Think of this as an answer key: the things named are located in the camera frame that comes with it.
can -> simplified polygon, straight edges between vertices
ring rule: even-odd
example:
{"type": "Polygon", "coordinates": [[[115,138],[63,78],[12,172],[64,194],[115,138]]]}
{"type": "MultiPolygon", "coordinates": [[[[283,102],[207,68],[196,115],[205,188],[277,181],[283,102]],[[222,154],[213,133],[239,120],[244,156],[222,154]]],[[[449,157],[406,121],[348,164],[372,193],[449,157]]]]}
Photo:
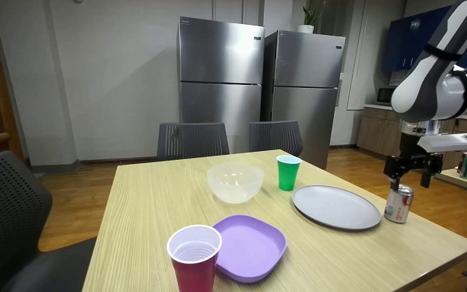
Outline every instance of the can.
{"type": "Polygon", "coordinates": [[[406,222],[408,211],[413,201],[413,190],[405,185],[398,185],[397,190],[390,188],[385,199],[384,217],[392,222],[406,222]]]}
{"type": "Polygon", "coordinates": [[[465,169],[467,169],[467,152],[462,152],[462,156],[460,156],[460,162],[458,162],[458,167],[457,167],[457,173],[460,175],[460,177],[463,177],[463,172],[465,172],[465,169]]]}

table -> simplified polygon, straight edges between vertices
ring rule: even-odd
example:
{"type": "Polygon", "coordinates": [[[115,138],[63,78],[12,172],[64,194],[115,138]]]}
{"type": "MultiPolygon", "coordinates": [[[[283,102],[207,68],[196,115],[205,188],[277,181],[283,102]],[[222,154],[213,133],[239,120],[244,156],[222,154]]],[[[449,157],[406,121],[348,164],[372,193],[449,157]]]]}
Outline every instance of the table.
{"type": "MultiPolygon", "coordinates": [[[[217,274],[213,290],[406,290],[467,258],[467,238],[413,212],[406,224],[385,219],[376,229],[343,232],[304,219],[291,191],[277,188],[275,156],[244,152],[168,162],[119,165],[84,282],[85,292],[176,290],[165,251],[166,238],[188,224],[215,224],[230,214],[248,214],[272,224],[286,237],[278,266],[259,284],[239,285],[217,274]],[[212,196],[205,170],[241,162],[264,170],[260,191],[244,204],[212,196]]],[[[330,185],[350,190],[377,209],[384,199],[308,162],[299,165],[296,188],[330,185]]]]}

purple plate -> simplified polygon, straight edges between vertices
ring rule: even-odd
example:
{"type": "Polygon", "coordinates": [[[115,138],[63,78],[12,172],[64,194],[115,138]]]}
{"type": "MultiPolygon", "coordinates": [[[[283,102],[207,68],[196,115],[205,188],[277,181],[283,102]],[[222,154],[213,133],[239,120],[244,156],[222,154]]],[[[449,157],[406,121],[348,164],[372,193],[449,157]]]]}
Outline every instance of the purple plate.
{"type": "Polygon", "coordinates": [[[217,269],[236,282],[264,279],[286,248],[278,229],[244,214],[225,217],[213,227],[222,235],[217,269]]]}

chair back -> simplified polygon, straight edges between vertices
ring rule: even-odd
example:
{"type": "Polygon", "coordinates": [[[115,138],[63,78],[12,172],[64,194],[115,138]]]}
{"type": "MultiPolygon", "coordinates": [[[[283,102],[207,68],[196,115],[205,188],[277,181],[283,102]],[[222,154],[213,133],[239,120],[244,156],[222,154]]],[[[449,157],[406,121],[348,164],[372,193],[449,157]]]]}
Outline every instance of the chair back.
{"type": "Polygon", "coordinates": [[[202,157],[228,154],[223,123],[160,123],[158,157],[202,157]]]}
{"type": "Polygon", "coordinates": [[[11,152],[0,152],[0,285],[38,253],[50,193],[11,152]]]}
{"type": "Polygon", "coordinates": [[[303,149],[298,121],[249,121],[249,151],[283,149],[299,156],[303,149]]]}

black chair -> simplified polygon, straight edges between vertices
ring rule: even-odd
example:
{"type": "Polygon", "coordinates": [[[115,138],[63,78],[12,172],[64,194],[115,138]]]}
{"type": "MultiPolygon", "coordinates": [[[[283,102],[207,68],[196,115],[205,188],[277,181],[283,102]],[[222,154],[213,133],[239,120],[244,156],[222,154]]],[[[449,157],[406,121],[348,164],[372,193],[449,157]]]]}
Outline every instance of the black chair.
{"type": "Polygon", "coordinates": [[[249,121],[249,151],[283,149],[299,156],[303,149],[298,121],[249,121]]]}
{"type": "Polygon", "coordinates": [[[228,154],[223,123],[160,123],[157,157],[202,157],[228,154]]]}
{"type": "Polygon", "coordinates": [[[11,152],[0,152],[0,290],[82,289],[93,238],[38,251],[50,207],[51,196],[35,177],[11,152]]]}

